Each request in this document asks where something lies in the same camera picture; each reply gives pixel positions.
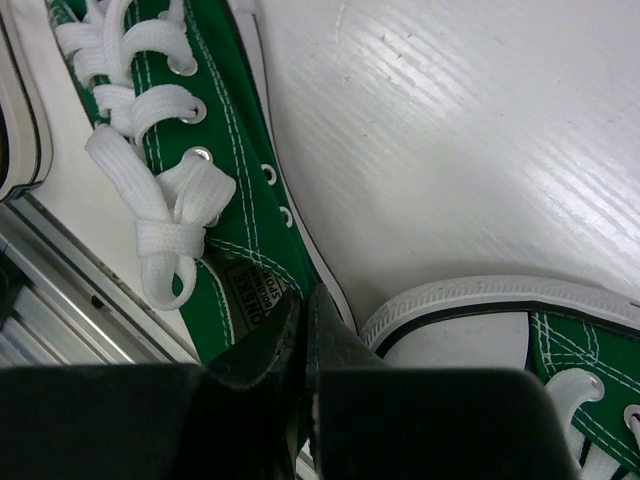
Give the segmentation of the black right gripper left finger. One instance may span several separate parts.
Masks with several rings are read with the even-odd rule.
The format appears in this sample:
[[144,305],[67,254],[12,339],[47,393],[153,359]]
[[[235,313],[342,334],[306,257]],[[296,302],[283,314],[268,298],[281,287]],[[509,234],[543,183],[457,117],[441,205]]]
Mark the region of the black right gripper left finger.
[[1,373],[5,479],[291,479],[301,302],[205,365],[20,367]]

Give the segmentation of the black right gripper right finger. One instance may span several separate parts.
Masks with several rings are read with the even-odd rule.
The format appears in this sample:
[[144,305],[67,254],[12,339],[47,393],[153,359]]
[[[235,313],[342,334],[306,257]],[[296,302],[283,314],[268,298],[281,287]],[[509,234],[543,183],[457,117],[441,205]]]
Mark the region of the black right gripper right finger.
[[390,367],[324,285],[308,307],[310,450],[322,479],[571,479],[574,461],[533,375]]

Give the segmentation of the green sneaker one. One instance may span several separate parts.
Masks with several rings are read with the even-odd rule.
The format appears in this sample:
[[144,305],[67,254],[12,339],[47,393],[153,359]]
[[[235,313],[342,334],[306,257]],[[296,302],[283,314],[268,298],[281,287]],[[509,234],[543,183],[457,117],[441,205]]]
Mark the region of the green sneaker one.
[[253,1],[50,1],[92,124],[85,148],[133,217],[143,296],[209,361],[287,293],[347,300],[308,233],[272,133]]
[[529,276],[465,277],[406,291],[349,329],[390,367],[533,375],[560,422],[571,479],[638,477],[639,307],[626,297]]

